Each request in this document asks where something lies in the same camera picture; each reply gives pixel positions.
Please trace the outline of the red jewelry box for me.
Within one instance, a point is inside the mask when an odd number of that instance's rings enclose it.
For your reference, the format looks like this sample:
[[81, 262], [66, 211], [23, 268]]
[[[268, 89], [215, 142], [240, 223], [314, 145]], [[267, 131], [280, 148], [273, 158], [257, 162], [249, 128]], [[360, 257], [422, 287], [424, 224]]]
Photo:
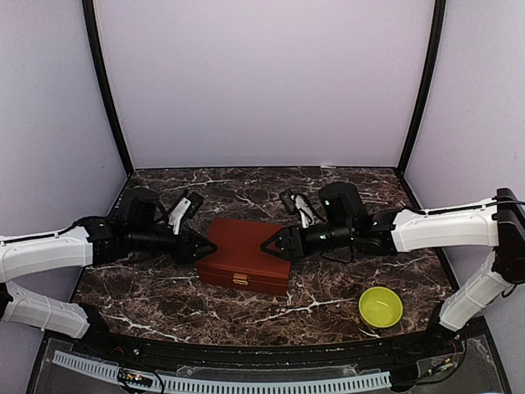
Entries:
[[197, 262], [200, 281], [214, 286], [285, 296], [290, 263], [261, 251], [280, 225], [216, 217], [208, 238], [217, 251]]

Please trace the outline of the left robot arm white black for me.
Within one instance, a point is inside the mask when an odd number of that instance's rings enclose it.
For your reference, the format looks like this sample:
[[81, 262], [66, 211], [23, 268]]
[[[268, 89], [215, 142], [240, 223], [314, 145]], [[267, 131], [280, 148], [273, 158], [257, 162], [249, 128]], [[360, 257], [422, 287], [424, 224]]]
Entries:
[[15, 280], [59, 268], [86, 268], [126, 258], [133, 252], [167, 255], [176, 264], [195, 263], [217, 251], [206, 236], [187, 227], [203, 203], [183, 191], [166, 208], [157, 192], [134, 188], [122, 193], [105, 216], [88, 216], [68, 228], [1, 239], [1, 320], [83, 340], [98, 358], [116, 350], [115, 338], [97, 309], [66, 303], [18, 286]]

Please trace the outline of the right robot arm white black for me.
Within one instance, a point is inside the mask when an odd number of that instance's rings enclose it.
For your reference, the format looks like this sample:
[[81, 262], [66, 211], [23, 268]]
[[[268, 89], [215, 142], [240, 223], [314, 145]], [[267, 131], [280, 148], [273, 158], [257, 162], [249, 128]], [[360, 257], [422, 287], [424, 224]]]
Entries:
[[302, 197], [281, 193], [288, 213], [299, 215], [303, 222], [281, 228], [261, 244], [261, 251], [295, 263], [345, 247], [372, 256], [453, 246], [491, 248], [481, 267], [435, 310], [431, 328], [418, 339], [424, 355], [438, 355], [449, 345], [451, 332], [524, 283], [524, 203], [509, 188], [472, 204], [374, 214], [368, 213], [352, 183], [323, 186], [318, 197], [326, 219], [313, 223], [308, 221], [311, 214]]

